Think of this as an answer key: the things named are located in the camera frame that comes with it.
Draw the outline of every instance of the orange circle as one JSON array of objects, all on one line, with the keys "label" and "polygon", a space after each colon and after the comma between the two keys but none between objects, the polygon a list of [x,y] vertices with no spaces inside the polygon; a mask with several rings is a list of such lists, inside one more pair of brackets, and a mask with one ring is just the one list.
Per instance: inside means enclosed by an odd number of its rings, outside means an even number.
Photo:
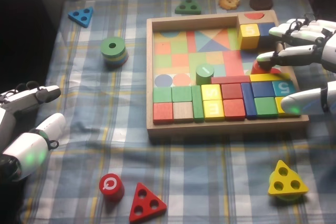
[{"label": "orange circle", "polygon": [[186,73],[178,73],[173,78],[175,86],[188,86],[190,85],[190,77]]}]

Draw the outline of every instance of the red triangle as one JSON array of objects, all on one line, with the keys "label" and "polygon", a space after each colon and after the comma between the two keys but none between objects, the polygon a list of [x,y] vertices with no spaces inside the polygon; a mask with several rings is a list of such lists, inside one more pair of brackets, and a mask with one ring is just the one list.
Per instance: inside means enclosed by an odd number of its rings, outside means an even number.
[{"label": "red triangle", "polygon": [[164,214],[167,205],[142,183],[136,185],[130,213],[130,223],[139,223]]},{"label": "red triangle", "polygon": [[220,31],[214,38],[214,41],[221,44],[222,46],[226,48],[230,48],[230,41],[229,41],[229,35],[227,32],[227,29],[224,29]]},{"label": "red triangle", "polygon": [[261,19],[264,17],[264,13],[245,13],[245,17],[253,20]]}]

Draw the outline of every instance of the robotic hand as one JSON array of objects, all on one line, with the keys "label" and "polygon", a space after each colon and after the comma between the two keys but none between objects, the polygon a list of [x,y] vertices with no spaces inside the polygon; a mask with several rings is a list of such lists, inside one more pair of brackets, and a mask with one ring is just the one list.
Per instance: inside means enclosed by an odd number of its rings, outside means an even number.
[{"label": "robotic hand", "polygon": [[17,118],[60,96],[58,86],[34,88],[32,84],[35,82],[27,83],[27,90],[19,92],[20,84],[0,95],[0,183],[23,179],[35,171],[48,151],[58,147],[57,140],[65,127],[64,116],[56,113],[8,146]]},{"label": "robotic hand", "polygon": [[[267,71],[275,65],[305,66],[315,62],[336,73],[335,31],[335,22],[290,19],[269,31],[271,36],[282,40],[282,49],[259,55],[257,62]],[[284,42],[293,47],[284,49]],[[297,115],[336,113],[336,81],[328,82],[324,88],[291,94],[282,100],[281,107]]]}]

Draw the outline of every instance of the purple circle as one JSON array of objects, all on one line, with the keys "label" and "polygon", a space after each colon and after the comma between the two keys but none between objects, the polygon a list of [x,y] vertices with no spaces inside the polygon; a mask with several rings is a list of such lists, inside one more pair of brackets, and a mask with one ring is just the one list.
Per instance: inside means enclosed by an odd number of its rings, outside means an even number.
[{"label": "purple circle", "polygon": [[154,82],[157,87],[170,87],[173,84],[173,78],[168,74],[161,74],[155,78]]}]

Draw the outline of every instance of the hole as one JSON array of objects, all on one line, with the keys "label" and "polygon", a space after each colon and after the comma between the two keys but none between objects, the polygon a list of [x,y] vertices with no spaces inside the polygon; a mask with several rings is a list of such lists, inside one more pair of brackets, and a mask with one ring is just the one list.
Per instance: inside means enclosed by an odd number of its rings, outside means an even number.
[{"label": "hole", "polygon": [[279,182],[279,181],[276,181],[276,182],[274,183],[274,188],[275,188],[276,190],[278,190],[278,191],[282,191],[282,189],[284,188],[283,186],[284,186],[283,183],[281,183],[281,182]]},{"label": "hole", "polygon": [[115,48],[116,47],[116,44],[115,43],[111,43],[109,44],[109,48]]},{"label": "hole", "polygon": [[158,208],[158,206],[159,206],[159,202],[156,200],[156,199],[153,199],[153,200],[151,200],[151,202],[149,203],[149,206],[152,208],[152,209],[156,209],[156,208]]},{"label": "hole", "polygon": [[139,197],[140,199],[143,199],[143,198],[145,198],[146,196],[147,196],[147,192],[146,192],[146,190],[144,190],[144,189],[139,190],[139,192],[138,192],[138,197]]},{"label": "hole", "polygon": [[136,206],[136,207],[134,208],[134,213],[135,213],[136,215],[142,215],[142,212],[143,212],[143,209],[142,209],[141,206]]},{"label": "hole", "polygon": [[300,182],[298,182],[297,180],[293,180],[293,181],[290,183],[290,186],[291,186],[293,189],[299,189],[299,188],[300,188]]},{"label": "hole", "polygon": [[279,174],[281,176],[287,176],[288,170],[286,168],[284,168],[284,167],[281,167],[281,168],[279,168]]}]

